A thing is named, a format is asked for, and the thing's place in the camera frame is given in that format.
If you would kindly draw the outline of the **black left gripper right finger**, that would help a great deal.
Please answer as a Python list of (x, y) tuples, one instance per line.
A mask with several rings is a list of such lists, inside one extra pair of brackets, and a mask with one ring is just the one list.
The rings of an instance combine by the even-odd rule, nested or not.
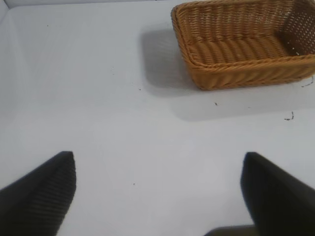
[(315, 234), (315, 190), (264, 156), (245, 155), (241, 189), (260, 236)]

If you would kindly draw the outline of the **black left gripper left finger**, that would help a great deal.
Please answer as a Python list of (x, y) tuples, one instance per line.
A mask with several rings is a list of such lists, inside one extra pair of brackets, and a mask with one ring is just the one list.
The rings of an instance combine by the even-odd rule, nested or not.
[(62, 151), (1, 189), (2, 236), (55, 236), (76, 191), (73, 152)]

